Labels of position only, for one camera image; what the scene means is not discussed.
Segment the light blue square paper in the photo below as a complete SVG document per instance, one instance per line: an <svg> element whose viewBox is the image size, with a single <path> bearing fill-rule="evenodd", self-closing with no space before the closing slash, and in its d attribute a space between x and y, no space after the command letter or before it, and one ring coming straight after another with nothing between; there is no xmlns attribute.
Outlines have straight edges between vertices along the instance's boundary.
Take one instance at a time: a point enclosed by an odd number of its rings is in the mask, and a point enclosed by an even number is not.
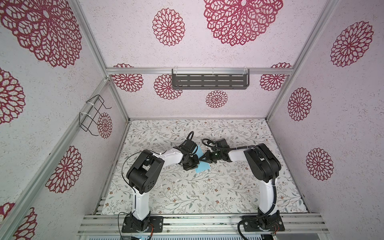
<svg viewBox="0 0 384 240"><path fill-rule="evenodd" d="M197 152L196 152L197 156L200 158L203 156L204 152L203 150L201 149L200 145L197 146ZM210 164L208 163L205 163L205 162L199 162L199 165L198 167L195 169L196 173L201 173L201 172L204 172L204 171L208 171L211 169L211 166Z"/></svg>

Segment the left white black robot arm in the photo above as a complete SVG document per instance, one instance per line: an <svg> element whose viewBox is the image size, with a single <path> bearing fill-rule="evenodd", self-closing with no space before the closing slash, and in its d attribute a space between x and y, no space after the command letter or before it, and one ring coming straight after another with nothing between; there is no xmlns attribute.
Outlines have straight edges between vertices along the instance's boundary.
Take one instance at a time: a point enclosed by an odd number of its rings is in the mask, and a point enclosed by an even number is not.
<svg viewBox="0 0 384 240"><path fill-rule="evenodd" d="M153 229L150 220L150 191L154 188L160 173L171 165L182 165L185 171L198 167L200 146L193 147L191 152L186 148L172 148L157 154L149 150L140 152L126 174L128 185L133 190L132 211L125 218L124 232L128 230L146 232Z"/></svg>

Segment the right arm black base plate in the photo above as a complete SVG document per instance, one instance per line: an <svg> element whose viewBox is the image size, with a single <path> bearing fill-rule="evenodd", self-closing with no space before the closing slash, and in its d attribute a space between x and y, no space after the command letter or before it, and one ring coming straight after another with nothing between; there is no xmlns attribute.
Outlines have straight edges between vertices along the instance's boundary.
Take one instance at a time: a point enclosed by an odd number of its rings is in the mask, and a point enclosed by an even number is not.
<svg viewBox="0 0 384 240"><path fill-rule="evenodd" d="M281 217L264 217L258 220L253 220L256 216L242 216L245 232L283 232L285 226Z"/></svg>

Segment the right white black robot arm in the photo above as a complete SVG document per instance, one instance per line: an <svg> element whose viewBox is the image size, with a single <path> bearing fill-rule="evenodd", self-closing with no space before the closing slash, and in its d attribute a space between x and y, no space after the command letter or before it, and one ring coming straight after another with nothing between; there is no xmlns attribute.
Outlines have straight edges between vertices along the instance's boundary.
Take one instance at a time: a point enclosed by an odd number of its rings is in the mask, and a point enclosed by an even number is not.
<svg viewBox="0 0 384 240"><path fill-rule="evenodd" d="M276 181L282 166L265 144L238 148L213 147L211 151L206 151L199 160L206 163L216 163L218 160L248 162L253 175L260 182L261 196L258 215L248 219L248 221L258 222L260 227L264 229L279 221L280 214L276 207Z"/></svg>

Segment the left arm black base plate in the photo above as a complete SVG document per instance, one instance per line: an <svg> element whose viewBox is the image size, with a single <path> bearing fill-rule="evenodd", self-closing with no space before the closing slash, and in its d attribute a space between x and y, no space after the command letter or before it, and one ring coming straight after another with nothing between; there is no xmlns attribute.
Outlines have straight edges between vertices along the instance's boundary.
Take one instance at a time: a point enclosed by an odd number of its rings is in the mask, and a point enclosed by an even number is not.
<svg viewBox="0 0 384 240"><path fill-rule="evenodd" d="M140 221L134 216L124 219L122 233L161 233L163 231L164 217L149 216Z"/></svg>

